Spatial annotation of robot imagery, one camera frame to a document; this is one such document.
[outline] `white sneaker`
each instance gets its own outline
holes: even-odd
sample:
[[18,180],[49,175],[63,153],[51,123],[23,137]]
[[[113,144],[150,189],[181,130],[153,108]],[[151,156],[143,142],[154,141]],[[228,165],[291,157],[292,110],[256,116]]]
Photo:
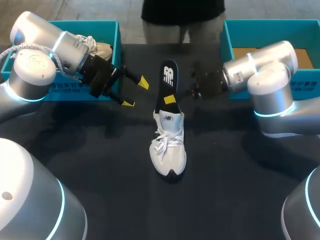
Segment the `white sneaker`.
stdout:
[[150,146],[150,156],[155,169],[169,180],[181,175],[186,167],[183,113],[159,111],[153,113],[159,136]]
[[75,37],[83,44],[89,47],[89,54],[91,56],[98,55],[99,57],[108,60],[113,53],[110,44],[103,42],[96,42],[92,36],[75,35]]

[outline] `robotic arm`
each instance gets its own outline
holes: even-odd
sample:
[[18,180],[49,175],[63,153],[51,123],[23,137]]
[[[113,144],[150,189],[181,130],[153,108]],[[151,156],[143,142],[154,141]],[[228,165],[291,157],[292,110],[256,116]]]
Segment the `robotic arm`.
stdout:
[[111,58],[91,56],[89,48],[72,33],[31,12],[19,16],[10,40],[15,46],[1,53],[0,60],[18,52],[8,81],[0,84],[0,123],[33,113],[40,107],[56,77],[56,65],[63,76],[89,84],[90,95],[110,97],[125,106],[134,106],[135,102],[111,91],[119,77],[126,76],[136,85],[149,88],[142,75],[131,73],[123,65],[116,68]]
[[222,72],[214,78],[210,74],[206,77],[198,63],[193,68],[197,84],[192,91],[203,97],[248,90],[265,136],[283,138],[319,134],[320,110],[316,106],[320,104],[320,97],[293,100],[290,80],[298,70],[298,59],[288,41],[226,62]]

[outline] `concrete floor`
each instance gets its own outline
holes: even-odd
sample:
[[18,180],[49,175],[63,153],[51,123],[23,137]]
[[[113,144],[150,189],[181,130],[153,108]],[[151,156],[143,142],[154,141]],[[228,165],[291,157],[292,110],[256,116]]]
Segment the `concrete floor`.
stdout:
[[[11,27],[23,11],[47,20],[118,20],[122,43],[143,44],[142,4],[143,0],[0,0],[0,45],[10,44]],[[225,5],[229,19],[320,19],[319,0],[225,0]]]

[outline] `blue box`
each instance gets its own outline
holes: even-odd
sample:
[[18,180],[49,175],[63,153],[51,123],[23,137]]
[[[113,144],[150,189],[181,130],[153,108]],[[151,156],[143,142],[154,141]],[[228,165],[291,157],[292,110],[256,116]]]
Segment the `blue box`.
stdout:
[[[221,60],[234,60],[233,48],[263,48],[289,41],[295,49],[306,49],[314,69],[298,69],[291,79],[295,100],[320,97],[320,21],[249,19],[226,20],[221,33]],[[231,99],[249,99],[248,92],[230,94]]]
[[[50,21],[58,28],[73,34],[93,36],[100,43],[107,43],[113,46],[112,64],[115,67],[121,66],[121,34],[119,22],[113,20],[99,21]],[[1,70],[2,77],[7,80],[14,63],[10,55],[6,58]],[[119,84],[115,83],[112,90],[118,91]],[[57,71],[55,80],[44,98],[44,101],[109,101],[110,98],[100,96],[95,98],[89,95],[89,86],[82,85],[75,80],[65,78]]]

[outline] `gray pants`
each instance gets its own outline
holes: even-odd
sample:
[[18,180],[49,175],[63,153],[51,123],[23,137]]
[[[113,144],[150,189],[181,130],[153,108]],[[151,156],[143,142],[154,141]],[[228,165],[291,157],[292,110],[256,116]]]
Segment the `gray pants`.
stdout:
[[189,33],[192,44],[211,43],[220,39],[226,14],[204,22],[197,22],[185,26],[162,26],[143,21],[144,37],[147,44],[178,44]]

